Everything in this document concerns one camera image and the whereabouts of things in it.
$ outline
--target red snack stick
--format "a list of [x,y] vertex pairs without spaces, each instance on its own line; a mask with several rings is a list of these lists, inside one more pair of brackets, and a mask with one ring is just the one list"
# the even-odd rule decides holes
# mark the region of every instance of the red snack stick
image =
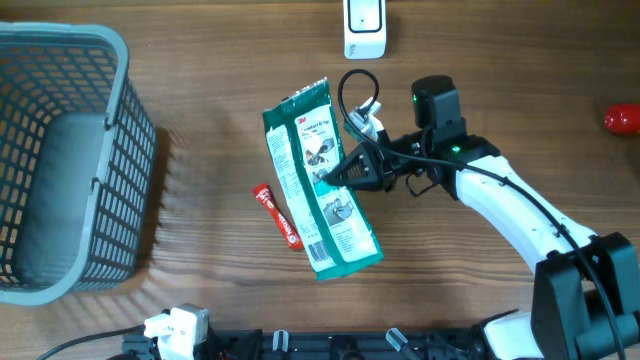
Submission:
[[265,209],[271,214],[273,220],[278,224],[278,228],[284,236],[284,239],[287,240],[287,245],[291,250],[303,250],[304,244],[302,244],[302,240],[300,239],[300,235],[298,235],[298,231],[296,228],[291,225],[289,220],[287,220],[284,215],[278,209],[278,205],[276,205],[276,201],[273,199],[273,193],[267,184],[261,184],[259,186],[254,187],[251,192],[256,196],[256,199],[262,203]]

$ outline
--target wooden table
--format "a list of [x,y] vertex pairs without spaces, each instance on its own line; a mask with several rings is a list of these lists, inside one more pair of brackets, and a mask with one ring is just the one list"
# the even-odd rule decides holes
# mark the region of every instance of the wooden table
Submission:
[[[335,99],[355,67],[378,76],[379,118],[392,137],[415,129],[411,83],[452,76],[470,133],[576,221],[640,245],[640,138],[601,126],[608,105],[640,99],[640,8],[547,3],[390,1],[387,52],[360,62],[342,54],[340,2],[1,10],[8,21],[100,23],[122,34],[159,146],[137,274],[113,291],[0,306],[0,357],[33,359],[183,302],[209,308],[214,328],[267,331],[467,326],[528,310],[525,263],[442,189],[420,199],[404,186],[360,194],[385,252],[361,273],[317,283],[306,256],[287,249],[250,193],[269,182],[284,205],[261,112],[325,76]],[[354,78],[348,106],[371,90]],[[104,359],[119,348],[114,338],[59,358]]]

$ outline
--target red object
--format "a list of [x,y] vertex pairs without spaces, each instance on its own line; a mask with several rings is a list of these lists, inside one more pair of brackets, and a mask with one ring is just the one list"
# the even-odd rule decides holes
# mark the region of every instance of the red object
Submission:
[[604,126],[614,134],[640,133],[640,104],[620,104],[610,107],[604,117]]
[[289,248],[296,251],[303,250],[304,245],[302,244],[300,235],[298,235],[298,231],[296,231],[296,228],[291,225],[289,220],[287,220],[287,218],[282,215],[282,212],[280,212],[280,209],[278,209],[278,205],[276,205],[276,201],[273,199],[273,193],[271,192],[269,185],[261,184],[254,187],[251,192],[271,214],[273,220],[276,221],[282,236],[287,240]]

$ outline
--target gray basket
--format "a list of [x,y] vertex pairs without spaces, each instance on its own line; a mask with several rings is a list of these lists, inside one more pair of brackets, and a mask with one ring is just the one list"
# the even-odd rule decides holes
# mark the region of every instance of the gray basket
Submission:
[[156,134],[113,30],[0,22],[0,303],[135,269]]

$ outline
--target packet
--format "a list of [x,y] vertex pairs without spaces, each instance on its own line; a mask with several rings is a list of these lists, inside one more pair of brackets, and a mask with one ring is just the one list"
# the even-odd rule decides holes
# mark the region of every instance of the packet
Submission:
[[322,180],[344,159],[329,82],[320,80],[262,113],[267,146],[317,280],[384,257],[355,193]]

